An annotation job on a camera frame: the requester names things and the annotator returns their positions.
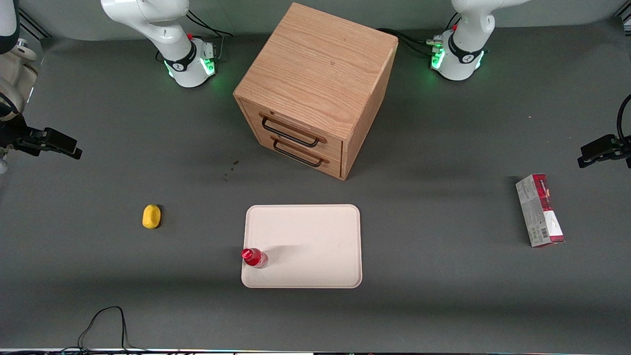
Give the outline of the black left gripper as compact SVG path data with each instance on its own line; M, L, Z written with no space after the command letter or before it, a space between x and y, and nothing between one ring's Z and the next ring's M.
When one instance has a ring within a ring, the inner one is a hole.
M624 160L631 168L631 138L618 139L615 135L604 135L581 147L578 166L583 169L596 162Z

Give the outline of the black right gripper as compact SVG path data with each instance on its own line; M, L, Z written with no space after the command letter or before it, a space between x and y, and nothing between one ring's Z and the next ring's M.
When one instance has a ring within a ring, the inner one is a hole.
M79 160L82 155L82 150L77 148L77 140L60 131L47 127L43 131L32 131L30 135L30 128L24 117L14 117L0 122L1 155L6 155L10 150L32 154L31 148L21 146L18 143L24 138L29 138L29 144L35 150L33 156L36 157L40 155L41 151L54 151L76 160Z

